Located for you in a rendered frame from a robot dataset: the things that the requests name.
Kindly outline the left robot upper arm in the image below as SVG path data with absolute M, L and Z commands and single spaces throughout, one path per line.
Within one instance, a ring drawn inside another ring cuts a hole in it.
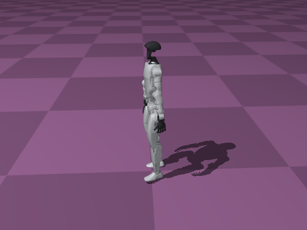
M 153 92 L 152 97 L 155 99 L 154 94 L 159 92 L 162 95 L 162 70 L 159 67 L 152 68 L 152 77 L 154 80 L 154 87 L 156 91 Z

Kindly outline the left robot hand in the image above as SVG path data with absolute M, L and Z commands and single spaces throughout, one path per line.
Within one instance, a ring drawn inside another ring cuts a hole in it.
M 159 115 L 157 116 L 157 121 L 158 121 L 158 123 L 157 123 L 156 128 L 154 129 L 154 130 L 156 130 L 156 129 L 158 128 L 157 133 L 161 133 L 161 132 L 163 132 L 163 131 L 166 131 L 166 127 L 165 127 L 165 122 L 164 122 L 164 120 L 165 120 L 165 119 L 159 120 Z

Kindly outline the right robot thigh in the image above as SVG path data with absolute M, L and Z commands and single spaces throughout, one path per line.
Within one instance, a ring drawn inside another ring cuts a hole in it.
M 148 112 L 147 106 L 145 106 L 144 113 L 143 113 L 143 124 L 144 124 L 144 129 L 145 129 L 146 133 L 147 133 L 147 124 L 148 124 L 149 116 L 150 116 L 150 114 Z M 159 138 L 160 138 L 160 136 L 158 135 L 158 140 L 159 140 Z

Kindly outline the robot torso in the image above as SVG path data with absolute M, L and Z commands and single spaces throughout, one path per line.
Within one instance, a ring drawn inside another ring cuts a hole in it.
M 155 62 L 151 62 L 153 64 L 148 64 L 149 62 L 145 64 L 143 76 L 144 76 L 145 93 L 148 96 L 149 100 L 149 102 L 147 103 L 147 109 L 149 114 L 152 114 L 154 110 L 157 110 L 155 104 L 156 100 L 152 97 L 153 92 L 156 91 L 154 87 L 154 81 L 153 81 L 154 79 L 152 77 L 152 68 L 159 67 L 162 70 L 162 67 L 160 64 L 155 64 Z

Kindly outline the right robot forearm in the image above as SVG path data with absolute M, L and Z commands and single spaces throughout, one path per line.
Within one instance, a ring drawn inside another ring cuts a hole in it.
M 146 95 L 146 93 L 145 93 L 145 88 L 143 87 L 143 97 L 144 97 L 144 99 L 146 100 L 146 103 L 148 103 L 149 102 L 149 100 L 148 100 L 148 96 Z

